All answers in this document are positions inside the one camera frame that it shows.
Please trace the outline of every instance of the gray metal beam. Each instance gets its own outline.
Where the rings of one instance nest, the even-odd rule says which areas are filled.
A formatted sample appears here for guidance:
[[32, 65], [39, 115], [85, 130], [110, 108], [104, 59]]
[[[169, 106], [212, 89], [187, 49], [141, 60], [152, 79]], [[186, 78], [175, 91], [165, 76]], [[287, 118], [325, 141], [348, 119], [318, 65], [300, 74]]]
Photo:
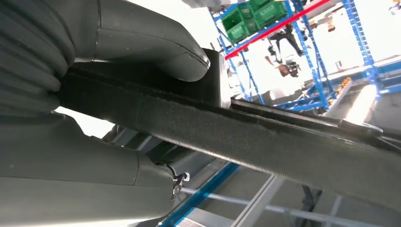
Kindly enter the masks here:
[[265, 210], [265, 206], [273, 199], [276, 192], [283, 184], [284, 179], [272, 175], [256, 193], [250, 203], [245, 207], [237, 217], [231, 227], [249, 227], [253, 226], [259, 216]]

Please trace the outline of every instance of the rubber padding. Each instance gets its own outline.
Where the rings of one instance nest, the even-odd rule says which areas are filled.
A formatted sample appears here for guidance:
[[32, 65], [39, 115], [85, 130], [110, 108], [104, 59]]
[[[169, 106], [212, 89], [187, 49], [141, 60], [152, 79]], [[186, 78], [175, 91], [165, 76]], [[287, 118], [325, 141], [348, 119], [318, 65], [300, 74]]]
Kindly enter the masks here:
[[209, 68], [179, 23], [122, 0], [2, 0], [0, 18], [0, 115], [57, 108], [58, 79], [74, 61], [153, 63], [184, 81]]

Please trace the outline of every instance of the green crate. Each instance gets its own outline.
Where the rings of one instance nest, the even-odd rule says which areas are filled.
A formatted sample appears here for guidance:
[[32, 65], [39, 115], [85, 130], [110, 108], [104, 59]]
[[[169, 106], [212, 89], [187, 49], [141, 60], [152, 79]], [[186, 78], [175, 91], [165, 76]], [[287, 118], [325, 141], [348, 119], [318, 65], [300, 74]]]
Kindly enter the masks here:
[[264, 4], [267, 4], [273, 0], [249, 0], [248, 4], [253, 10], [258, 10], [260, 7], [262, 7]]
[[256, 21], [253, 19], [241, 21], [231, 29], [227, 30], [227, 36], [231, 43], [237, 43], [244, 40], [246, 37], [257, 32], [259, 28], [257, 27]]
[[241, 15], [244, 19], [253, 19], [253, 10], [248, 4], [239, 5], [237, 8], [241, 12]]
[[224, 29], [228, 31], [246, 19], [253, 19], [253, 11], [247, 4], [237, 6], [225, 15], [221, 21], [223, 22]]
[[287, 11], [281, 2], [270, 2], [262, 6], [255, 13], [255, 21], [259, 28], [274, 24], [287, 15]]
[[252, 35], [253, 33], [260, 30], [260, 28], [258, 27], [258, 23], [256, 23], [254, 19], [245, 20], [245, 25], [249, 31], [249, 35]]

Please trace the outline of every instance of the blue shelving frame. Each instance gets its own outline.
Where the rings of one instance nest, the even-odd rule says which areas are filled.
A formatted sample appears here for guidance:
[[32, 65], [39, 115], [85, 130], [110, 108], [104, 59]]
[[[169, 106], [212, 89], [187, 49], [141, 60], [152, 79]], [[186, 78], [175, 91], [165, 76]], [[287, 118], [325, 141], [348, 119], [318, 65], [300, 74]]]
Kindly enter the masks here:
[[375, 61], [370, 52], [369, 45], [366, 40], [365, 32], [363, 30], [354, 0], [342, 0], [342, 3], [344, 5], [344, 8], [346, 9], [349, 21], [352, 26], [352, 30], [358, 42], [358, 46], [364, 60], [364, 65], [368, 67], [362, 75], [364, 76], [364, 78], [368, 78], [370, 84], [373, 84], [377, 87], [378, 97], [383, 94], [400, 92], [401, 80], [399, 77], [380, 79], [379, 75], [380, 73], [401, 69], [401, 64], [399, 62], [396, 62], [380, 68], [377, 68], [375, 66]]
[[[266, 27], [265, 29], [262, 29], [261, 31], [253, 34], [252, 36], [248, 37], [247, 39], [245, 39], [245, 40], [243, 40], [241, 42], [238, 42], [238, 43], [235, 43], [235, 44], [230, 43], [228, 37], [217, 27], [217, 22], [219, 20], [221, 20], [223, 16], [225, 16], [227, 13], [229, 13], [235, 7], [237, 7], [238, 5], [241, 5], [241, 4], [243, 4], [243, 3], [233, 4], [228, 9], [224, 10], [223, 13], [220, 14], [219, 16], [217, 16], [217, 17], [214, 17], [213, 14], [210, 13], [212, 18], [213, 18], [213, 21], [215, 23], [216, 29], [218, 30], [218, 33], [219, 33], [219, 41], [220, 41], [220, 43], [222, 45], [222, 48], [223, 48], [223, 51], [224, 51], [224, 53], [226, 55], [234, 52], [235, 50], [237, 50], [237, 49], [239, 49], [239, 48], [241, 48], [243, 46], [249, 45], [254, 40], [254, 38], [258, 37], [260, 34], [264, 34], [264, 33], [268, 32], [268, 31], [270, 31], [276, 25], [276, 24], [274, 24], [274, 25], [271, 25], [269, 27]], [[284, 1], [284, 4], [286, 6], [288, 15], [286, 17], [284, 17], [283, 19], [279, 20], [277, 22], [278, 24], [280, 24], [280, 23], [282, 23], [282, 22], [284, 22], [284, 21], [286, 21], [289, 18], [294, 16], [294, 12], [293, 12], [293, 10], [291, 8], [290, 2], [289, 1]], [[294, 4], [294, 7], [295, 7], [296, 11], [301, 12], [301, 11], [304, 10], [300, 0], [293, 0], [293, 4]], [[308, 36], [311, 39], [312, 44], [313, 44], [314, 49], [315, 49], [315, 54], [316, 54], [316, 59], [317, 59], [317, 63], [316, 64], [314, 64], [312, 62], [311, 58], [310, 58], [310, 55], [309, 55], [309, 52], [308, 52], [308, 48], [307, 48], [307, 46], [306, 46], [306, 44], [304, 42], [303, 35], [301, 33], [301, 30], [299, 29], [299, 26], [298, 26], [297, 22], [294, 22], [293, 26], [294, 26], [294, 29], [295, 29], [297, 35], [298, 35], [299, 41], [301, 43], [304, 55], [306, 56], [306, 59], [308, 61], [309, 67], [312, 70], [312, 76], [313, 76], [313, 79], [314, 79], [314, 82], [315, 82], [315, 86], [313, 87], [313, 89], [310, 89], [307, 92], [307, 96], [308, 96], [307, 100], [308, 100], [308, 102], [306, 102], [304, 99], [300, 99], [299, 101], [296, 100], [296, 101], [293, 101], [293, 102], [288, 102], [288, 103], [285, 103], [285, 104], [282, 104], [282, 105], [277, 105], [277, 106], [278, 107], [282, 107], [282, 108], [286, 108], [286, 109], [291, 109], [291, 110], [298, 110], [298, 111], [315, 109], [317, 107], [321, 107], [321, 108], [324, 108], [325, 110], [328, 110], [330, 108], [328, 100], [329, 99], [335, 99], [336, 98], [336, 93], [334, 92], [334, 87], [332, 86], [331, 82], [328, 80], [328, 73], [327, 73], [325, 65], [324, 65], [324, 63], [322, 61], [322, 58], [320, 56], [319, 50], [317, 48], [317, 44], [316, 44], [316, 41], [315, 41], [315, 39], [313, 37], [312, 28], [309, 25], [308, 19], [307, 19], [306, 16], [303, 16], [302, 20], [304, 21], [304, 23], [306, 25], [306, 29], [308, 30]], [[226, 41], [231, 44], [231, 48], [228, 49], [226, 47], [223, 38], [225, 38]], [[255, 81], [253, 79], [252, 72], [251, 72], [251, 70], [249, 68], [249, 65], [248, 65], [247, 60], [246, 60], [246, 58], [244, 56], [244, 53], [240, 52], [240, 56], [242, 57], [242, 59], [244, 61], [244, 64], [246, 66], [246, 69], [247, 69], [247, 71], [249, 73], [250, 82], [252, 82], [252, 84], [255, 87], [255, 90], [256, 90], [256, 93], [258, 95], [259, 101], [260, 101], [260, 103], [262, 105], [264, 105], [265, 102], [263, 100], [263, 97], [259, 94], [258, 86], [257, 86], [257, 84], [255, 83]], [[230, 63], [231, 68], [233, 69], [233, 71], [235, 73], [237, 73], [236, 67], [233, 64], [232, 60], [228, 59], [228, 61]], [[241, 80], [240, 80], [240, 87], [241, 87], [242, 92], [245, 94], [245, 99], [247, 101], [252, 101], [251, 100], [252, 94], [246, 94], [245, 93], [245, 88], [243, 87], [243, 85], [241, 83]], [[309, 97], [315, 91], [317, 91], [319, 95], [313, 96], [313, 97]]]

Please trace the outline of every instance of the red beam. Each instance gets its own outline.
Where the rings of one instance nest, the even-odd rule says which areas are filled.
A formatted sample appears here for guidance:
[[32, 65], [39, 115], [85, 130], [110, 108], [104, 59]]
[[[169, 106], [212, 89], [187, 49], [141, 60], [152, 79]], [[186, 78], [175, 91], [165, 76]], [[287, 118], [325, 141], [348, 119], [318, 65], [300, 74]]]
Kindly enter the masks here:
[[230, 54], [226, 55], [226, 60], [228, 60], [228, 59], [230, 59], [230, 58], [232, 58], [232, 57], [237, 56], [238, 53], [239, 53], [240, 51], [243, 51], [243, 50], [244, 50], [246, 47], [248, 47], [250, 44], [252, 44], [252, 43], [254, 43], [254, 42], [256, 42], [256, 41], [258, 41], [258, 40], [260, 40], [260, 39], [263, 39], [263, 38], [265, 38], [266, 36], [272, 34], [273, 32], [279, 30], [280, 28], [284, 27], [285, 25], [287, 25], [287, 24], [289, 24], [289, 23], [292, 23], [292, 22], [294, 22], [294, 21], [300, 19], [302, 16], [305, 16], [307, 13], [313, 11], [314, 9], [319, 8], [320, 6], [326, 4], [326, 3], [329, 2], [329, 1], [331, 1], [331, 0], [321, 0], [320, 2], [318, 2], [318, 3], [314, 4], [314, 5], [312, 5], [311, 7], [305, 9], [304, 11], [299, 12], [299, 13], [295, 14], [294, 16], [288, 18], [287, 20], [285, 20], [285, 21], [283, 21], [283, 22], [277, 24], [276, 26], [274, 26], [274, 27], [273, 27], [272, 29], [270, 29], [269, 31], [266, 31], [266, 32], [264, 32], [264, 33], [258, 35], [258, 36], [255, 37], [254, 39], [250, 40], [249, 43], [247, 43], [247, 44], [245, 44], [245, 45], [239, 47], [238, 49], [232, 51]]

